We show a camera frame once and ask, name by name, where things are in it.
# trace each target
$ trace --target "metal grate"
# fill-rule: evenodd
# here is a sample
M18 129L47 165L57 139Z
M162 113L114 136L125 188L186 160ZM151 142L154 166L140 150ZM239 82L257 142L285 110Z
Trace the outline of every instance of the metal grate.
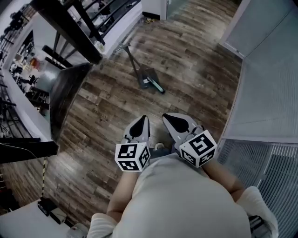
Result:
M257 186L271 148L270 144L227 139L218 161L238 176L246 187Z
M298 231L298 148L274 145L266 178L259 190L278 220L281 238L292 238Z
M223 140L218 161L248 186L257 186L278 220L279 237L298 231L298 145Z

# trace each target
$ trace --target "white sleeve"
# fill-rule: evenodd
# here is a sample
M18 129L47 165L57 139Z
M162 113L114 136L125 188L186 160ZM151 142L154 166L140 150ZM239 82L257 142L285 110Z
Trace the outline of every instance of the white sleeve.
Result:
M243 207L246 213L250 216L260 216L270 227L272 237L278 237L278 222L264 202L262 195L256 187L247 188L237 204Z
M108 238L112 235L117 222L103 213L94 214L87 238Z

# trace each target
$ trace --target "yellow black striped cable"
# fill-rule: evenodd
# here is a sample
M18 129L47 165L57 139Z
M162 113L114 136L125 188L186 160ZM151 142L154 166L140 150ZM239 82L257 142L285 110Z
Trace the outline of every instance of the yellow black striped cable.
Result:
M44 189L45 189L46 163L47 163L47 158L45 157L44 160L43 160L43 168L42 168L42 191L41 191L41 197L43 197L43 193L44 193Z

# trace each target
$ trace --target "white shirt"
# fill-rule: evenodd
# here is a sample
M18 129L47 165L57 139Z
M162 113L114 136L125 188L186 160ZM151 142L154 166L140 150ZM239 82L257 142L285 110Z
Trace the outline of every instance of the white shirt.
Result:
M138 178L121 221L95 214L87 238L250 238L248 214L263 218L277 237L277 221L256 187L235 203L219 183L177 158L157 158Z

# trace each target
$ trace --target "person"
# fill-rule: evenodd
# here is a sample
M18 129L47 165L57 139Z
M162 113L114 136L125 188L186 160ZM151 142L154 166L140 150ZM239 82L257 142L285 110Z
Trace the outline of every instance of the person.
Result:
M176 153L150 160L142 173L124 172L106 214L91 219L87 238L250 238L250 218L267 236L278 223L256 187L212 159L198 170Z

